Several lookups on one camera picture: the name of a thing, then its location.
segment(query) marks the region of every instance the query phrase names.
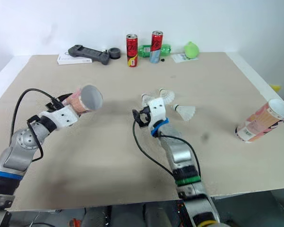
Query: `white paper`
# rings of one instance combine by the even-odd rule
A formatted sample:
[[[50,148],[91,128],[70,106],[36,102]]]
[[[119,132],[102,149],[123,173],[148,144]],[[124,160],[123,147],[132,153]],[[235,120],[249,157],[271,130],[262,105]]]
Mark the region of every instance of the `white paper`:
[[[66,65],[66,64],[80,64],[80,63],[92,63],[93,60],[90,58],[84,57],[71,57],[68,52],[60,53],[58,56],[58,64]]]
[[[177,53],[177,54],[173,54],[171,56],[172,56],[173,60],[175,61],[175,63],[180,63],[180,62],[183,62],[183,61],[198,60],[198,58],[187,58],[184,53]]]

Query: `green plastic bottle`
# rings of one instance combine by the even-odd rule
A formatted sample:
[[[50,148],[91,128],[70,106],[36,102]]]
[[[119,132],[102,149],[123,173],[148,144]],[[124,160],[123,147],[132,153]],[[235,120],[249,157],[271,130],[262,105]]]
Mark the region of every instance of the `green plastic bottle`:
[[[150,57],[150,47],[151,45],[141,45],[138,47],[138,55],[143,58]],[[171,46],[169,44],[163,44],[161,47],[161,56],[168,56],[171,51]]]

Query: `pink printed cup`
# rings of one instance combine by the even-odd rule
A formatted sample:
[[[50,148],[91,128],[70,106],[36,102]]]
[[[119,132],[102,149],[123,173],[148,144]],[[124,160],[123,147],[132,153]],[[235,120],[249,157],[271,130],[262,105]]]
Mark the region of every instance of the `pink printed cup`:
[[[271,99],[244,123],[235,129],[235,134],[245,142],[252,142],[284,123],[284,101]]]

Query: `badminton shuttlecock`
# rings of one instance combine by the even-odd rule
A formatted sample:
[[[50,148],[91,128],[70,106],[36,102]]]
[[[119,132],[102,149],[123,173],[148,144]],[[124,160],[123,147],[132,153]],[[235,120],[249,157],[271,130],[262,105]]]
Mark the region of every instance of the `badminton shuttlecock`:
[[[160,97],[164,100],[165,105],[171,103],[174,100],[175,94],[173,91],[166,90],[164,88],[161,88],[159,91],[160,91]]]
[[[186,122],[189,121],[195,113],[195,106],[175,104],[172,106],[172,109],[178,112],[182,119]]]
[[[152,97],[152,96],[142,94],[142,107],[148,106],[148,103],[153,99],[155,99],[155,98]]]

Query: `beige tabletop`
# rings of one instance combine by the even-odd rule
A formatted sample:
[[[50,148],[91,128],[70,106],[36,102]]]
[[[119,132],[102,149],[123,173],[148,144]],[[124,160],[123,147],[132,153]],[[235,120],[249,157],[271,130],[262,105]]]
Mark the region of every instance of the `beige tabletop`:
[[[46,139],[44,158],[29,167],[12,210],[177,199],[174,180],[138,150],[131,131],[131,110],[141,109],[141,94],[158,94],[160,87],[175,92],[174,103],[197,108],[184,122],[166,107],[171,124],[195,148],[210,195],[284,188],[284,125],[251,144],[235,137],[235,126],[266,101],[225,53],[203,53],[183,63],[171,57],[159,64],[139,59],[137,68],[129,68],[125,56],[108,66],[58,65],[56,60],[56,55],[33,56],[0,99],[0,154],[8,145],[15,103],[26,88],[59,96],[92,84],[103,95],[103,107]],[[28,94],[16,130],[47,102]],[[142,147],[168,166],[148,129],[136,131]]]

